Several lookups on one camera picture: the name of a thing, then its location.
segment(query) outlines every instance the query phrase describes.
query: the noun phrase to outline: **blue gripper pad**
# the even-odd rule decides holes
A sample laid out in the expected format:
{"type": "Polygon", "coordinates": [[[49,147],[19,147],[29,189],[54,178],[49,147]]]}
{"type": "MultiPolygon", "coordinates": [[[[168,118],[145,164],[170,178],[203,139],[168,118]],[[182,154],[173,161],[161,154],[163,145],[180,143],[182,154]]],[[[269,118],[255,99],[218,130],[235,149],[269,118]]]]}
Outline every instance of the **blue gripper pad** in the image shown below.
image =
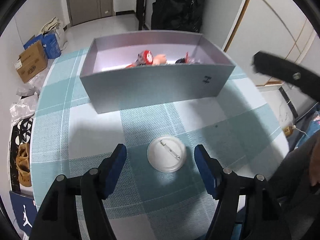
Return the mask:
{"type": "Polygon", "coordinates": [[[102,199],[108,198],[115,190],[126,159],[127,148],[123,144],[118,144],[112,155],[99,165],[99,192],[102,199]]]}
{"type": "Polygon", "coordinates": [[[195,147],[194,156],[207,193],[212,195],[214,199],[218,199],[222,183],[220,163],[208,155],[202,144],[195,147]]]}

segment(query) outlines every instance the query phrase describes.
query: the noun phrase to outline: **tablecloth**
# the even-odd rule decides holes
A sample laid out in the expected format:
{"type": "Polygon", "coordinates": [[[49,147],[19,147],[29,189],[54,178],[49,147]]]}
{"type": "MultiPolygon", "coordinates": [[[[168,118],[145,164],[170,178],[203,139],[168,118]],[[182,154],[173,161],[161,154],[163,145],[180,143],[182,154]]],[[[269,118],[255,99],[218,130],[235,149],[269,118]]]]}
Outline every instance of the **tablecloth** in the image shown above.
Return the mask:
{"type": "MultiPolygon", "coordinates": [[[[79,79],[88,49],[57,58],[46,78],[31,135],[31,181],[37,208],[55,177],[83,175],[111,155],[118,143],[128,157],[114,193],[103,201],[120,239],[197,239],[209,228],[217,202],[207,194],[193,150],[240,175],[269,178],[288,152],[271,108],[236,66],[216,98],[202,98],[97,114],[79,79]],[[155,170],[148,144],[174,135],[187,161],[174,173],[155,170]]],[[[83,239],[89,239],[77,197],[83,239]]]]}

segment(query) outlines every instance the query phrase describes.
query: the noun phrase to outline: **checkered tablecloth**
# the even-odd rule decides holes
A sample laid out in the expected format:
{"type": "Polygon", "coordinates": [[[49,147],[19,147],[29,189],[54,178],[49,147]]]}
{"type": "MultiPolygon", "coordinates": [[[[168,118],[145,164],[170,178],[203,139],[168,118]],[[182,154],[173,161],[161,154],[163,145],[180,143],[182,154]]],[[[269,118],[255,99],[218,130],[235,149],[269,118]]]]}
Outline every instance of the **checkered tablecloth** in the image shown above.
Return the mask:
{"type": "MultiPolygon", "coordinates": [[[[270,177],[288,152],[272,110],[239,67],[216,98],[97,114],[79,79],[86,53],[57,58],[39,98],[31,136],[37,208],[57,175],[83,175],[123,143],[126,163],[103,202],[118,240],[193,240],[206,233],[217,204],[197,170],[197,144],[223,167],[250,177],[270,177]],[[187,147],[187,161],[174,173],[159,172],[147,160],[148,144],[165,134],[187,147]]],[[[82,238],[89,239],[80,198],[77,212],[82,238]]]]}

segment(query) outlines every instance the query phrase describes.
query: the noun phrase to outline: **brown boot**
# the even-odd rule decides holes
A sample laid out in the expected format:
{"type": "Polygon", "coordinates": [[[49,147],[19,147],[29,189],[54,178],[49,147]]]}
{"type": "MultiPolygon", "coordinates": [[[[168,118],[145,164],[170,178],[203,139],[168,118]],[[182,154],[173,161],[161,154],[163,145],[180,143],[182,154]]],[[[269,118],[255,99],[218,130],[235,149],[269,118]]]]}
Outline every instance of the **brown boot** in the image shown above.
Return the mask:
{"type": "Polygon", "coordinates": [[[19,172],[18,181],[25,187],[31,187],[30,176],[30,144],[24,143],[19,145],[16,157],[16,165],[19,172]]]}

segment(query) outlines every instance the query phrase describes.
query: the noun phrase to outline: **open box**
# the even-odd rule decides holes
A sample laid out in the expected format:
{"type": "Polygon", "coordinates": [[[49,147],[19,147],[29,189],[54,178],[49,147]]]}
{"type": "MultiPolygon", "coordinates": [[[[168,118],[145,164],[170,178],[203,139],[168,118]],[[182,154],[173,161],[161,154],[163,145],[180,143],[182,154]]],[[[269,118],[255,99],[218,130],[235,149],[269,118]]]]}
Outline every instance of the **open box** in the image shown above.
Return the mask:
{"type": "Polygon", "coordinates": [[[93,40],[80,73],[98,114],[140,106],[217,96],[233,63],[202,34],[139,31],[93,40]],[[150,50],[168,62],[185,57],[201,64],[143,65],[125,68],[150,50]]]}

